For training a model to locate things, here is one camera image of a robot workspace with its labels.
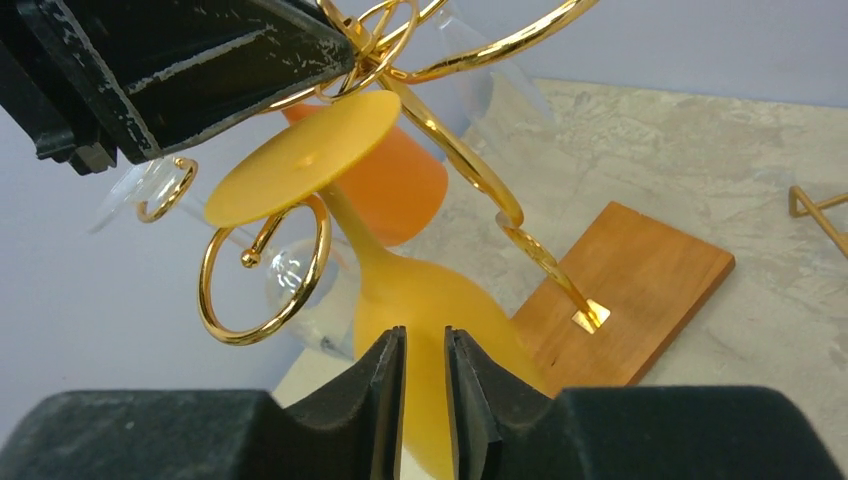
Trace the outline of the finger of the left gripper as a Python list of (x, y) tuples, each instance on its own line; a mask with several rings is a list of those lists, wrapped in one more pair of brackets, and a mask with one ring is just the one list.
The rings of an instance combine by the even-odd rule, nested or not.
[(199, 145), (353, 65), (308, 1), (1, 5), (2, 107), (80, 175)]

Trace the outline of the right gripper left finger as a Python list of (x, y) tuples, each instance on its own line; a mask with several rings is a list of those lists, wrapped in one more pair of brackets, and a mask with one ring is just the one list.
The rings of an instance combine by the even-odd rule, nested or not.
[(406, 332), (290, 405), (264, 390), (69, 391), (1, 451), (5, 479), (392, 479)]

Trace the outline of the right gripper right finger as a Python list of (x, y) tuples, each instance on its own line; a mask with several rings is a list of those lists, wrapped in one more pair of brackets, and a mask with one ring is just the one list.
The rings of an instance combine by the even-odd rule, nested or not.
[(839, 479), (807, 417), (756, 386), (567, 388), (548, 397), (445, 331), (459, 479)]

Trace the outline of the yellow goblet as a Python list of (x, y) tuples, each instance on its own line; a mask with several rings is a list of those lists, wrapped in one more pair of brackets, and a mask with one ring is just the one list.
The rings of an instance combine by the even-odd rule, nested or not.
[(338, 187), (337, 178), (388, 134), (401, 110), (390, 91), (343, 99), (296, 123), (242, 160), (211, 193), (205, 216), (216, 227), (246, 224), (318, 194), (361, 268), (353, 344), (363, 354), (384, 331), (407, 334), (403, 444), (436, 479), (455, 475), (444, 334), (463, 329), (510, 373), (540, 392), (546, 382), (498, 303), (467, 277), (382, 246)]

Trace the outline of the gold scroll glass rack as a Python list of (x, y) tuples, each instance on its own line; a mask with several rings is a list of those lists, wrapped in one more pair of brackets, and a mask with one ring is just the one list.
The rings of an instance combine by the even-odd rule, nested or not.
[[(711, 244), (658, 222), (619, 203), (608, 204), (562, 259), (556, 259), (524, 230), (524, 213), (503, 180), (450, 133), (413, 93), (416, 83), (505, 60), (564, 29), (589, 8), (587, 1), (566, 1), (533, 24), (486, 46), (445, 58), (424, 70), (407, 73), (394, 67), (419, 24), (444, 9), (441, 1), (426, 6), (411, 2), (410, 18), (393, 33), (382, 26), (367, 29), (364, 17), (347, 17), (330, 1), (317, 7), (354, 49), (354, 66), (340, 79), (333, 96), (314, 86), (321, 107), (304, 107), (303, 94), (277, 103), (298, 123), (348, 97), (390, 91), (406, 116), (442, 147), (456, 169), (497, 206), (495, 221), (502, 232), (541, 269), (546, 280), (509, 318), (522, 346), (537, 361), (543, 378), (562, 387), (631, 385), (669, 346), (691, 317), (724, 281), (734, 257)], [(211, 280), (221, 239), (232, 229), (216, 231), (204, 253), (198, 284), (198, 308), (206, 330), (229, 345), (251, 345), (281, 328), (285, 314), (257, 327), (233, 331), (218, 319)]]

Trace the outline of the clear glass front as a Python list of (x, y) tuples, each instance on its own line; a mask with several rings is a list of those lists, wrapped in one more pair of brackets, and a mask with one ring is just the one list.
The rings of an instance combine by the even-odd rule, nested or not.
[[(202, 221), (204, 204), (189, 191), (197, 173), (197, 162), (180, 156), (132, 167), (96, 209), (88, 233), (100, 232), (129, 209), (145, 224), (161, 220), (174, 209)], [(353, 280), (352, 251), (347, 245), (335, 247), (330, 215), (319, 198), (310, 196), (299, 205), (310, 210), (315, 219), (311, 238), (282, 247), (273, 245), (277, 229), (289, 214), (283, 211), (273, 215), (256, 234), (236, 227), (220, 242), (240, 249), (243, 267), (264, 272), (268, 309), (272, 315), (286, 316), (273, 321), (273, 326), (288, 330), (307, 348), (349, 360), (353, 356), (352, 320), (338, 310), (343, 305), (344, 289)]]

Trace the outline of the orange plastic goblet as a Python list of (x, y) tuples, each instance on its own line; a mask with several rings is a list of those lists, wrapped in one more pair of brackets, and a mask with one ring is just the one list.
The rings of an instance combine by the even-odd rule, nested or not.
[(438, 213), (448, 189), (444, 165), (398, 126), (334, 185), (384, 247), (418, 235)]

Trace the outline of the tall clear flute glass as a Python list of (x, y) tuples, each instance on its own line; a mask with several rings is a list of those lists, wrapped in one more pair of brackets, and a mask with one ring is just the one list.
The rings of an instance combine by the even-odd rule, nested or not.
[(554, 147), (557, 125), (534, 82), (512, 60), (447, 77), (486, 145), (505, 159)]

